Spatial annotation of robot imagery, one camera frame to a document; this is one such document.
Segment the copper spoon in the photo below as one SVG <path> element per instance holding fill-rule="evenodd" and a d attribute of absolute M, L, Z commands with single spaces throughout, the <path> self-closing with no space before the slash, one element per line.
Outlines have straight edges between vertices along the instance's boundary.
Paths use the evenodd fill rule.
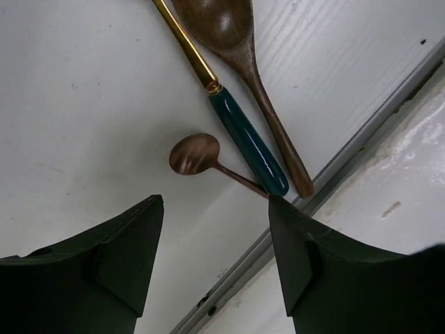
<path fill-rule="evenodd" d="M 176 173 L 182 175 L 195 175 L 209 168 L 216 168 L 255 193 L 269 199 L 269 195 L 258 184 L 221 165 L 218 162 L 219 154 L 220 144 L 215 137 L 210 134 L 193 134 L 173 147 L 169 163 Z"/>
<path fill-rule="evenodd" d="M 251 0 L 172 0 L 191 33 L 243 78 L 252 91 L 277 142 L 301 198 L 314 184 L 270 102 L 258 73 Z"/>

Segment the spoon bowl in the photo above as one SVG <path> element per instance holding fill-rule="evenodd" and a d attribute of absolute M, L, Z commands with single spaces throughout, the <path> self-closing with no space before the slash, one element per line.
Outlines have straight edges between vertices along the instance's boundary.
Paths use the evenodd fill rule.
<path fill-rule="evenodd" d="M 193 35 L 212 50 L 230 50 L 250 35 L 251 7 L 239 0 L 174 0 L 176 11 Z"/>
<path fill-rule="evenodd" d="M 218 165 L 220 144 L 210 134 L 193 134 L 182 139 L 170 153 L 170 167 L 178 174 L 195 175 Z"/>
<path fill-rule="evenodd" d="M 196 175 L 210 168 L 218 169 L 264 198 L 269 198 L 263 187 L 221 165 L 218 162 L 219 154 L 220 144 L 215 137 L 210 134 L 192 134 L 173 147 L 168 162 L 181 175 Z"/>

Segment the dark green object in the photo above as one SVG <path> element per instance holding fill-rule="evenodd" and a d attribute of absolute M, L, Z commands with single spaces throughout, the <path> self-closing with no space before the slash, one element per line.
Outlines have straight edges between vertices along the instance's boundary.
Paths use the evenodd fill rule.
<path fill-rule="evenodd" d="M 65 241 L 1 259 L 1 332 L 133 333 L 162 220 L 162 197 L 151 196 Z"/>
<path fill-rule="evenodd" d="M 284 304 L 297 334 L 445 333 L 445 245 L 392 253 L 351 239 L 278 197 L 270 199 L 269 219 Z"/>
<path fill-rule="evenodd" d="M 286 175 L 229 91 L 223 88 L 209 100 L 257 181 L 271 195 L 286 195 Z"/>

